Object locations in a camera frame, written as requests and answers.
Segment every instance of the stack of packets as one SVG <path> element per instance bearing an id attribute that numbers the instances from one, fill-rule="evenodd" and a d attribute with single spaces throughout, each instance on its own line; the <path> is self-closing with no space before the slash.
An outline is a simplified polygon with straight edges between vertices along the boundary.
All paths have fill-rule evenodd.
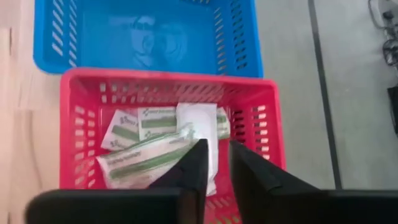
<path id="1" fill-rule="evenodd" d="M 211 103 L 116 110 L 101 144 L 114 151 L 98 156 L 109 189 L 144 189 L 162 177 L 199 139 L 208 140 L 207 194 L 216 193 L 218 140 L 229 138 L 229 119 Z"/>

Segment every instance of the plastic basket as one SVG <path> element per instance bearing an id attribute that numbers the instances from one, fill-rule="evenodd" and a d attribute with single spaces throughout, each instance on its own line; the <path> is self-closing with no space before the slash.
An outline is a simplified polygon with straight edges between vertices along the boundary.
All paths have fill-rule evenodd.
<path id="1" fill-rule="evenodd" d="M 285 168 L 279 96 L 269 80 L 78 68 L 61 82 L 60 188 L 106 188 L 96 156 L 116 109 L 217 103 L 228 112 L 231 138 Z M 206 200 L 207 222 L 240 222 L 228 170 L 229 140 L 219 141 L 217 194 Z"/>
<path id="2" fill-rule="evenodd" d="M 34 60 L 262 77 L 254 0 L 36 0 Z"/>

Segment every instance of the printed logo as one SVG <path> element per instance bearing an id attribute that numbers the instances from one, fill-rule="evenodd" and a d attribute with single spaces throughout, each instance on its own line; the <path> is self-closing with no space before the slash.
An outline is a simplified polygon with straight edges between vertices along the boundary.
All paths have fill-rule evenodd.
<path id="1" fill-rule="evenodd" d="M 121 147 L 123 149 L 127 148 L 126 146 L 123 146 L 118 140 L 111 141 L 110 144 L 112 147 Z"/>
<path id="2" fill-rule="evenodd" d="M 145 138 L 149 138 L 149 137 L 151 137 L 151 136 L 152 136 L 151 131 L 148 131 L 148 132 L 145 133 Z"/>
<path id="3" fill-rule="evenodd" d="M 135 121 L 130 120 L 127 116 L 121 117 L 120 118 L 120 123 L 121 124 L 127 123 L 127 124 L 131 124 L 133 126 L 137 126 L 137 123 Z"/>
<path id="4" fill-rule="evenodd" d="M 149 108 L 145 109 L 142 113 L 143 113 L 145 116 L 148 116 L 148 114 L 149 114 Z"/>

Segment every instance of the black floor line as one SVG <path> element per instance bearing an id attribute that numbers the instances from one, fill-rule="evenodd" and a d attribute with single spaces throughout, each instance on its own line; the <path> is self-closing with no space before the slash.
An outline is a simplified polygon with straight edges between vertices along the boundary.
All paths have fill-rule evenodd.
<path id="1" fill-rule="evenodd" d="M 315 45 L 315 56 L 317 58 L 319 82 L 320 82 L 322 102 L 323 102 L 323 111 L 325 112 L 326 131 L 328 133 L 331 166 L 333 169 L 333 176 L 335 178 L 335 187 L 336 189 L 342 189 L 340 168 L 338 165 L 337 150 L 336 150 L 335 132 L 333 130 L 333 120 L 331 118 L 328 87 L 326 85 L 325 68 L 323 66 L 322 48 L 319 37 L 317 11 L 315 9 L 314 0 L 308 0 L 308 8 L 310 10 L 312 35 Z"/>

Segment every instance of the red plastic basket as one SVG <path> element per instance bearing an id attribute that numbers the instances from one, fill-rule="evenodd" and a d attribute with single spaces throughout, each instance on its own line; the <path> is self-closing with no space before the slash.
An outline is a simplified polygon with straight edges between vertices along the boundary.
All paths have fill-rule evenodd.
<path id="1" fill-rule="evenodd" d="M 68 71 L 61 82 L 60 188 L 106 188 L 96 156 L 116 109 L 217 103 L 228 112 L 231 138 L 285 169 L 277 87 L 270 80 L 167 72 Z M 217 194 L 206 222 L 241 223 L 228 170 L 228 139 L 219 142 Z"/>

